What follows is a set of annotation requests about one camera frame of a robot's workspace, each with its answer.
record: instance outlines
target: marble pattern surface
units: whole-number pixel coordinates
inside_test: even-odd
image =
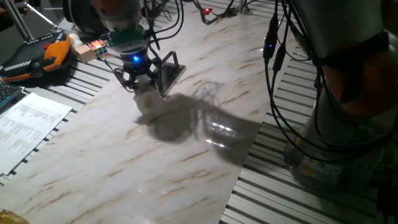
[[[0,208],[30,224],[218,223],[269,107],[269,20],[206,26],[185,10],[181,32],[161,42],[161,57],[174,50],[187,66],[162,109],[142,116],[111,79],[0,190]]]

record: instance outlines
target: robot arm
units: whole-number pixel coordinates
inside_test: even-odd
[[[311,41],[309,55],[348,114],[372,117],[398,104],[396,37],[383,29],[379,1],[291,0],[290,6]]]

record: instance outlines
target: wire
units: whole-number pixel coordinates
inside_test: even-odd
[[[279,30],[279,28],[281,27],[282,22],[284,21],[285,15],[286,15],[286,13],[284,12],[284,14],[282,15],[282,19],[280,20],[280,24],[279,24],[279,26],[278,26],[278,30]],[[287,30],[288,30],[288,28],[289,28],[289,25],[288,25],[288,23],[286,23],[285,36],[287,36]],[[277,40],[278,40],[279,44],[282,45],[282,42],[279,40],[279,37],[277,37]],[[291,54],[289,54],[288,52],[286,52],[286,54],[287,54],[291,59],[293,59],[293,60],[295,60],[295,61],[298,61],[298,62],[304,62],[304,61],[310,60],[308,57],[307,57],[306,59],[297,59],[297,58],[291,56]]]
[[[180,30],[182,28],[182,25],[184,23],[184,6],[183,6],[182,0],[180,0],[180,2],[181,2],[181,23],[180,23],[180,27],[178,28],[178,30],[173,35],[170,35],[168,37],[159,38],[159,39],[157,39],[158,41],[166,40],[166,39],[170,39],[172,37],[175,37],[180,32]]]
[[[155,32],[155,34],[158,34],[158,33],[160,33],[160,32],[164,32],[164,31],[173,29],[174,27],[177,26],[178,22],[180,21],[180,7],[178,6],[178,1],[177,1],[177,0],[174,0],[174,2],[175,2],[175,5],[176,5],[176,7],[177,7],[177,21],[175,21],[175,24],[174,24],[174,25],[172,25],[172,26],[170,26],[170,27],[168,27],[168,28],[162,29],[162,30],[160,30],[160,31],[157,31],[157,32]]]
[[[169,22],[172,21],[172,15],[170,14],[169,10],[167,10],[166,8],[163,9],[163,15],[164,15],[164,17],[166,17],[166,19],[167,19]]]
[[[274,97],[273,97],[273,94],[272,94],[272,90],[274,89],[274,85],[275,85],[275,78],[274,77],[272,78],[273,84],[272,84],[272,87],[271,87],[271,84],[270,84],[270,81],[269,81],[268,63],[265,64],[265,71],[266,71],[267,89],[268,89],[268,94],[269,94],[269,98],[270,98],[270,101],[271,101],[272,115],[273,115],[273,117],[275,119],[275,122],[277,123],[278,128],[282,132],[282,134],[285,136],[285,138],[288,140],[288,142],[291,143],[291,145],[293,145],[298,151],[300,151],[302,154],[304,154],[305,156],[307,156],[310,159],[314,159],[314,160],[319,161],[319,162],[328,162],[328,163],[339,163],[339,162],[350,161],[352,159],[355,159],[355,158],[360,157],[360,156],[364,155],[365,153],[367,153],[367,152],[362,152],[362,153],[357,154],[355,156],[347,157],[345,159],[340,159],[340,160],[324,160],[324,159],[319,159],[317,157],[313,157],[313,156],[309,155],[308,153],[306,153],[304,150],[302,150],[300,147],[298,147],[298,145],[296,145],[296,143],[293,142],[293,140],[291,140],[291,138],[289,138],[289,136],[285,132],[285,129],[280,125],[278,117],[275,114],[275,109],[277,107],[276,107],[276,104],[274,102]]]

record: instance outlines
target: black cable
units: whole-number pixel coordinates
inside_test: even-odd
[[[175,2],[175,5],[176,5],[176,7],[177,7],[177,21],[175,21],[175,24],[174,24],[174,25],[172,25],[172,26],[170,26],[170,27],[168,27],[168,28],[162,29],[162,30],[160,30],[160,31],[157,31],[157,32],[155,32],[155,34],[158,34],[158,33],[160,33],[160,32],[164,32],[164,31],[173,29],[174,27],[177,26],[178,22],[180,22],[180,7],[178,6],[178,1],[177,1],[177,0],[174,0],[174,2]]]
[[[156,53],[156,51],[152,48],[150,44],[148,44],[148,48],[155,55],[157,59],[160,59],[159,55]]]
[[[279,26],[278,26],[278,30],[279,30],[279,28],[281,27],[284,18],[285,18],[285,12],[284,12],[284,14],[282,15],[282,19],[280,20],[280,24],[279,24]],[[279,40],[279,37],[277,37],[277,40],[278,40],[278,43],[279,43],[279,44],[282,44],[282,42]],[[293,59],[293,60],[295,60],[295,61],[298,61],[298,62],[304,62],[304,61],[310,60],[308,57],[307,57],[306,59],[297,59],[297,58],[291,56],[291,54],[289,54],[288,52],[286,52],[286,54],[287,54],[291,59]]]
[[[306,153],[304,150],[302,150],[300,147],[298,147],[298,145],[296,145],[296,143],[293,142],[293,140],[291,140],[291,138],[289,138],[289,136],[288,136],[287,133],[285,132],[285,129],[280,125],[279,120],[278,120],[278,117],[275,115],[276,104],[275,104],[275,102],[274,102],[274,97],[273,97],[273,92],[272,92],[272,90],[274,89],[274,87],[271,87],[271,84],[270,84],[270,82],[269,82],[269,72],[268,72],[268,64],[267,64],[267,63],[265,64],[265,71],[266,71],[267,89],[268,89],[268,94],[269,94],[269,98],[270,98],[270,101],[271,101],[271,111],[272,111],[272,115],[273,115],[273,117],[274,117],[274,119],[275,119],[275,122],[277,123],[278,128],[280,129],[280,131],[282,132],[282,134],[285,136],[286,140],[288,140],[288,142],[291,143],[291,145],[293,145],[298,151],[300,151],[303,155],[307,156],[307,157],[310,158],[310,159],[314,159],[314,160],[319,161],[319,162],[329,162],[329,163],[339,163],[339,162],[350,161],[350,160],[352,160],[352,159],[355,159],[355,158],[360,157],[360,156],[364,155],[365,153],[367,153],[367,152],[363,152],[363,153],[357,154],[357,155],[352,156],[352,157],[348,157],[348,158],[345,158],[345,159],[340,159],[340,160],[334,160],[334,161],[332,161],[332,160],[324,160],[324,159],[319,159],[319,158],[317,158],[317,157],[313,157],[313,156],[309,155],[308,153]]]
[[[289,14],[286,15],[286,18],[290,18],[291,15],[292,15],[292,9],[289,8]],[[288,31],[289,31],[289,26],[286,24],[283,43],[286,43]]]
[[[164,17],[166,17],[166,19],[167,19],[169,22],[172,21],[172,15],[170,14],[169,10],[167,10],[166,8],[163,9],[163,15],[164,15]]]
[[[173,35],[170,35],[168,37],[159,38],[158,41],[170,39],[170,38],[176,36],[180,32],[180,30],[182,28],[182,25],[184,23],[184,6],[183,6],[182,0],[180,0],[180,2],[181,2],[181,23],[180,23],[180,27],[178,28],[178,30]]]

